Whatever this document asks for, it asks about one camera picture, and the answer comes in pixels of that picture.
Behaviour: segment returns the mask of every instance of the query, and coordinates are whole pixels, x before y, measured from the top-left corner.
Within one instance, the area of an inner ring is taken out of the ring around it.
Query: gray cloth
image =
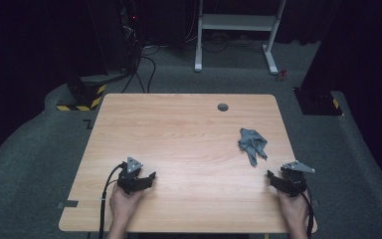
[[[265,160],[268,159],[264,149],[268,142],[255,130],[241,128],[241,139],[238,145],[245,150],[252,166],[257,165],[256,152]]]

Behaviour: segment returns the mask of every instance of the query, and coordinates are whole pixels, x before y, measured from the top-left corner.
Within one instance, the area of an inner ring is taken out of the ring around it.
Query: yellow black hazard tape
[[[98,104],[101,101],[101,97],[103,95],[104,90],[106,89],[106,85],[97,86],[95,89],[89,91],[89,93],[85,96],[87,98],[86,104],[57,104],[57,108],[62,112],[70,112],[70,111],[93,111],[97,108]]]

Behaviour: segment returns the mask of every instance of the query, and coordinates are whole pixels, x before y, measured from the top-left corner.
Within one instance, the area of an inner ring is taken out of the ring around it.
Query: human hand
[[[284,192],[277,190],[281,203],[282,215],[286,221],[291,239],[304,239],[306,236],[305,220],[308,216],[308,205],[302,195],[289,197]]]
[[[110,210],[112,212],[112,223],[107,235],[107,239],[121,239],[125,231],[129,218],[134,213],[138,201],[144,191],[132,192],[130,195],[123,192],[117,184],[113,186],[110,198]]]

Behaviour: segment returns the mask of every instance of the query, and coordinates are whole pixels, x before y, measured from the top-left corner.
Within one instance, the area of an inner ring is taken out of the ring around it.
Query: cable
[[[209,39],[213,44],[222,44],[229,40],[227,36],[211,37],[207,34],[204,34],[204,38]]]
[[[131,82],[132,78],[135,76],[135,72],[136,72],[136,71],[134,71],[134,72],[132,73],[132,75],[129,77],[128,82],[126,83],[126,85],[125,85],[125,87],[123,88],[123,90],[121,91],[121,93],[124,93],[124,92],[125,92],[126,88],[128,87],[129,83]]]
[[[117,169],[120,168],[120,165],[118,165],[116,168],[113,169],[113,171],[110,173],[109,177],[107,178],[106,184],[104,185],[103,193],[101,194],[101,205],[100,205],[100,228],[98,230],[98,238],[103,238],[103,231],[104,231],[104,210],[106,206],[106,192],[107,187],[115,182],[116,180],[110,182],[111,177],[113,176],[114,172],[117,171]]]
[[[160,45],[146,46],[143,49],[150,49],[150,48],[155,48],[155,47],[157,47],[157,50],[155,52],[149,53],[149,54],[142,54],[141,56],[151,56],[151,55],[158,53],[160,51],[160,48],[161,48]]]
[[[197,15],[196,12],[197,12],[197,0],[194,1],[194,15],[192,18],[192,24],[191,24],[190,31],[188,32],[188,35],[184,39],[185,42],[187,41],[187,38],[191,35],[192,29],[194,28],[195,15]]]
[[[309,189],[309,187],[307,186],[306,187],[306,190],[308,190],[308,196],[309,196],[309,204],[312,205],[312,196],[311,196],[311,190]]]
[[[150,93],[150,84],[151,84],[151,80],[153,79],[154,72],[156,71],[156,63],[154,63],[154,61],[148,57],[143,56],[141,58],[147,59],[148,61],[151,61],[151,63],[153,63],[153,72],[151,73],[150,79],[148,80],[148,84],[147,84],[147,92]]]
[[[112,181],[109,183],[109,185],[113,184],[113,183],[116,182],[116,181],[117,181],[117,179],[112,180]]]
[[[255,40],[251,40],[251,42],[249,43],[234,43],[232,41],[229,41],[229,45],[230,46],[233,46],[233,47],[252,47],[252,46],[257,46],[257,45],[261,45],[263,44],[264,41],[255,41]]]
[[[125,87],[123,88],[123,90],[121,91],[121,93],[124,93],[125,90],[126,90],[126,88],[128,88],[129,83],[131,82],[132,78],[135,76],[135,74],[136,74],[137,71],[138,71],[138,67],[139,67],[140,62],[141,62],[141,58],[138,58],[138,63],[137,63],[137,65],[136,65],[136,67],[134,68],[131,77],[128,79],[128,82],[126,83],[126,85],[125,85]]]
[[[227,48],[228,48],[228,41],[226,41],[225,42],[226,44],[225,44],[225,47],[224,48],[222,48],[221,50],[218,50],[218,51],[211,51],[211,50],[208,50],[208,49],[206,49],[206,48],[204,48],[204,47],[201,47],[204,51],[206,51],[206,52],[209,52],[209,53],[221,53],[221,52],[223,52],[223,51],[225,51]]]
[[[139,76],[138,72],[135,73],[135,75],[138,78],[139,85],[141,86],[141,90],[143,93],[145,93],[144,85],[142,84],[141,77]]]
[[[198,36],[194,36],[194,37],[192,37],[192,38],[186,40],[185,43],[192,42],[192,41],[194,41],[196,38],[198,38]]]
[[[287,176],[287,178],[289,179],[289,181],[291,182],[292,186],[293,186],[293,189],[295,189],[300,195],[302,195],[303,199],[305,200],[306,202],[306,205],[308,206],[308,225],[306,227],[306,236],[308,237],[308,239],[311,238],[311,232],[312,232],[312,227],[313,227],[313,224],[314,224],[314,210],[312,209],[312,205],[311,205],[311,198],[306,198],[305,194],[303,194],[302,191],[300,191],[295,185],[294,185],[294,182],[292,181],[292,179],[290,178],[290,176]]]

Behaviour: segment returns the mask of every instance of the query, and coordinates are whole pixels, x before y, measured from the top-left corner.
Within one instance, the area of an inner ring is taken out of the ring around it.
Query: wooden table
[[[256,167],[238,147],[242,127],[268,141],[269,158]],[[64,209],[62,230],[98,231],[104,183],[128,156],[144,164],[140,177],[157,172],[129,232],[287,232],[267,170],[279,174],[295,158],[273,96],[106,95],[68,198],[79,203]],[[110,221],[107,202],[105,230]]]

